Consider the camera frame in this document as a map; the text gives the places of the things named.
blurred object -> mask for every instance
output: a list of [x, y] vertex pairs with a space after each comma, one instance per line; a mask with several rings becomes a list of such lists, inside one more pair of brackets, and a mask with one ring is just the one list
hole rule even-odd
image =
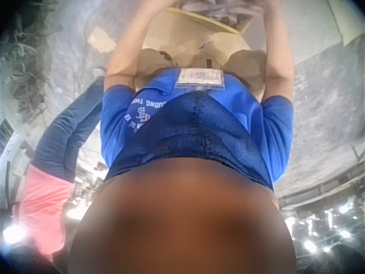
[[365, 33], [365, 18], [353, 3], [344, 0], [329, 0], [329, 3], [344, 46]]
[[66, 215], [74, 220], [82, 220], [88, 209], [89, 206], [86, 204], [86, 200], [83, 199], [76, 208], [70, 209]]
[[3, 231], [3, 236], [8, 244], [15, 244], [22, 241], [27, 235], [27, 232], [20, 225], [12, 225]]
[[180, 0], [176, 7], [219, 21], [243, 32], [252, 16], [262, 14], [255, 1], [242, 0]]

dark blue pants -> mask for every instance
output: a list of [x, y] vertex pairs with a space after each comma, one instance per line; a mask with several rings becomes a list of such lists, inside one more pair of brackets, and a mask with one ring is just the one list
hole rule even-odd
[[99, 77], [57, 116], [42, 135], [32, 165], [54, 177], [74, 182], [79, 150], [100, 122], [103, 92], [104, 78]]

ceiling light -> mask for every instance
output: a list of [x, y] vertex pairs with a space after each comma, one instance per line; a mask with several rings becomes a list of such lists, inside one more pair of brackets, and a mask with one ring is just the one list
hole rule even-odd
[[345, 239], [347, 239], [347, 238], [350, 238], [350, 237], [351, 237], [351, 234], [349, 233], [349, 231], [346, 231], [346, 230], [344, 230], [344, 231], [340, 231], [340, 235], [341, 235], [342, 237], [344, 237]]
[[344, 204], [343, 206], [340, 206], [339, 212], [341, 214], [345, 214], [350, 208], [348, 207], [348, 204]]
[[317, 251], [317, 246], [312, 241], [309, 240], [304, 242], [304, 247], [312, 253]]
[[332, 228], [333, 227], [333, 215], [332, 215], [332, 212], [328, 212], [328, 226], [330, 227], [330, 228]]

blue t-shirt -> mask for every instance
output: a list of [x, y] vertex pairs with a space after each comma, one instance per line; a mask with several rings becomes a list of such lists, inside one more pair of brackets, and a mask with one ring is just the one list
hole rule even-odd
[[289, 161], [291, 102], [273, 96], [260, 104], [227, 74], [224, 88], [180, 87], [179, 73], [179, 68], [167, 70], [137, 94], [122, 85], [106, 92], [101, 136], [108, 177], [151, 160], [200, 157], [272, 188]]

light fixture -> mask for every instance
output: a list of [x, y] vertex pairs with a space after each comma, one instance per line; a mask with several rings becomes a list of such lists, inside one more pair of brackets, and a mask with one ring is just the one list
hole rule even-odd
[[345, 214], [345, 213], [346, 213], [349, 209], [350, 209], [350, 208], [349, 208], [348, 204], [344, 204], [344, 205], [340, 206], [340, 208], [339, 208], [339, 212], [340, 212], [341, 214]]
[[317, 251], [317, 246], [312, 241], [309, 240], [304, 242], [304, 247], [312, 253]]
[[327, 213], [328, 214], [328, 226], [330, 227], [330, 228], [332, 228], [333, 227], [333, 215], [332, 215], [332, 212], [328, 212]]
[[285, 219], [285, 223], [291, 235], [293, 233], [293, 225], [295, 224], [295, 218], [292, 216], [288, 217], [287, 219]]
[[307, 220], [307, 224], [308, 224], [308, 232], [309, 232], [309, 235], [312, 235], [312, 232], [313, 232], [313, 220], [312, 219]]
[[5, 241], [8, 244], [19, 243], [27, 235], [26, 230], [20, 225], [11, 225], [6, 228], [2, 233]]
[[344, 237], [345, 239], [347, 239], [347, 238], [350, 238], [350, 237], [351, 237], [351, 234], [349, 233], [349, 231], [346, 231], [346, 230], [340, 231], [340, 235], [341, 235], [342, 237]]

